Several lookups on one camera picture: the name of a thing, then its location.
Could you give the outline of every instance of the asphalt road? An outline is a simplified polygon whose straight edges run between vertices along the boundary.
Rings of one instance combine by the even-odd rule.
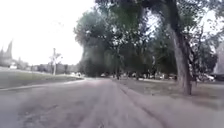
[[[224,126],[224,118],[218,117],[218,112],[191,104],[185,105],[182,101],[175,103],[175,108],[172,108],[174,103],[169,98],[152,98],[150,101],[149,97],[146,98],[108,79],[11,88],[0,90],[0,128]],[[198,119],[197,112],[201,114],[201,119]]]

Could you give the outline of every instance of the grassy median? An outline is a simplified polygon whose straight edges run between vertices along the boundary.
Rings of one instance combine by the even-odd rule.
[[[32,84],[74,81],[79,79],[81,78],[76,78],[67,75],[54,76],[45,73],[0,68],[0,89]]]

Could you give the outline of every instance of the sky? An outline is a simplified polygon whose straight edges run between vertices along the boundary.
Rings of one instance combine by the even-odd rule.
[[[77,64],[82,47],[73,33],[94,0],[0,0],[0,48],[13,40],[13,58],[48,63],[56,48],[62,63]]]

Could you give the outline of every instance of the lawn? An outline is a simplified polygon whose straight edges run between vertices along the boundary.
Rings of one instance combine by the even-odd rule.
[[[116,82],[125,85],[144,95],[169,96],[183,98],[194,104],[213,109],[224,109],[224,85],[223,83],[199,83],[193,85],[192,95],[185,96],[182,88],[174,81],[121,79]]]
[[[73,81],[80,78],[0,68],[0,89],[50,82]]]

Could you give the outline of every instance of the green foliage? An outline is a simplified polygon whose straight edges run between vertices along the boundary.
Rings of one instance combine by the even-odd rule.
[[[180,27],[178,30],[186,41],[184,45],[189,47],[186,51],[192,51],[192,54],[188,53],[188,61],[198,65],[197,72],[212,71],[217,56],[209,47],[211,43],[202,43],[203,45],[198,48],[198,44],[201,44],[199,35],[192,32],[198,29],[208,1],[177,0],[178,12],[173,15],[166,13],[170,9],[167,6],[172,5],[169,0],[165,0],[165,3],[160,0],[105,0],[97,3],[92,11],[83,14],[74,30],[76,40],[84,47],[83,57],[79,63],[81,72],[89,76],[115,74],[121,71],[176,74],[174,48],[166,27],[175,20],[178,23],[176,27]],[[153,28],[149,25],[150,14],[160,17],[158,28],[154,31],[150,30]],[[215,36],[203,39],[203,42],[214,43]]]

